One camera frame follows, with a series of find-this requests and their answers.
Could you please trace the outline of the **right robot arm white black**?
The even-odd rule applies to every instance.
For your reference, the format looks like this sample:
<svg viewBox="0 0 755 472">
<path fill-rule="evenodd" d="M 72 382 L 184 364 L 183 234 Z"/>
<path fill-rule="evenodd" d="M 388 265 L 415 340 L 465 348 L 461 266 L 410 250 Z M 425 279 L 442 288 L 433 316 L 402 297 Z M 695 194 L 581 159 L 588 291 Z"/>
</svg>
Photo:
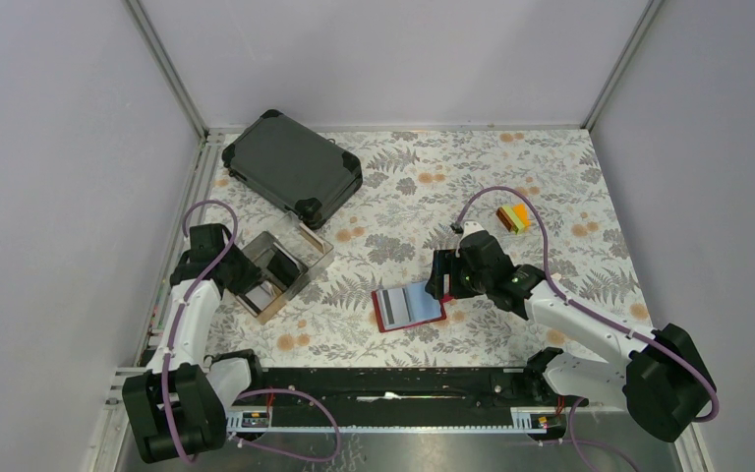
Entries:
<svg viewBox="0 0 755 472">
<path fill-rule="evenodd" d="M 564 299 L 533 265 L 516 265 L 488 231 L 475 225 L 458 248 L 436 250 L 426 291 L 437 300 L 484 296 L 505 312 L 558 330 L 598 355 L 590 361 L 547 348 L 531 357 L 526 395 L 548 405 L 560 395 L 625 410 L 646 433 L 673 443 L 712 407 L 715 383 L 690 334 L 602 314 Z"/>
</svg>

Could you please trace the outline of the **red leather card holder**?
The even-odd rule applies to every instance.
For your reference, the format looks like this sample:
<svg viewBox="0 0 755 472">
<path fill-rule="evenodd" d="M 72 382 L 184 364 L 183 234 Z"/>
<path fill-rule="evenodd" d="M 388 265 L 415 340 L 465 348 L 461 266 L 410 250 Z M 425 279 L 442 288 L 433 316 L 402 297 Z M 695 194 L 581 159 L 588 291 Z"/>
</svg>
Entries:
<svg viewBox="0 0 755 472">
<path fill-rule="evenodd" d="M 382 333 L 386 333 L 386 332 L 411 328 L 411 327 L 415 327 L 419 325 L 425 325 L 425 324 L 445 320 L 446 319 L 445 305 L 448 301 L 451 301 L 452 299 L 451 300 L 436 300 L 432 298 L 425 291 L 425 285 L 426 285 L 426 281 L 418 281 L 418 282 L 409 283 L 404 286 L 393 287 L 393 288 L 404 288 L 406 290 L 410 309 L 411 309 L 411 315 L 413 318 L 413 321 L 411 324 L 406 325 L 406 326 L 400 326 L 398 328 L 385 328 L 383 326 L 379 307 L 378 307 L 377 292 L 383 289 L 392 289 L 392 288 L 383 288 L 383 289 L 373 291 L 371 294 L 371 298 L 372 298 L 373 307 L 375 310 L 375 319 L 377 322 L 378 330 Z"/>
</svg>

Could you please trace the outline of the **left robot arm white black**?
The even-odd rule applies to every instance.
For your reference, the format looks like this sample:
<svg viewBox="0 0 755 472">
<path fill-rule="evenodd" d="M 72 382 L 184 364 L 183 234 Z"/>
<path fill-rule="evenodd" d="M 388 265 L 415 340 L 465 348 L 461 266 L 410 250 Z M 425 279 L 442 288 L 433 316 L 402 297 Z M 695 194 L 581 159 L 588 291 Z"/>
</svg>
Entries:
<svg viewBox="0 0 755 472">
<path fill-rule="evenodd" d="M 221 223 L 188 229 L 190 247 L 170 276 L 166 330 L 145 371 L 124 381 L 122 398 L 143 462 L 194 460 L 223 447 L 226 411 L 252 404 L 265 391 L 251 349 L 205 358 L 211 320 L 225 294 L 248 287 L 259 269 Z"/>
</svg>

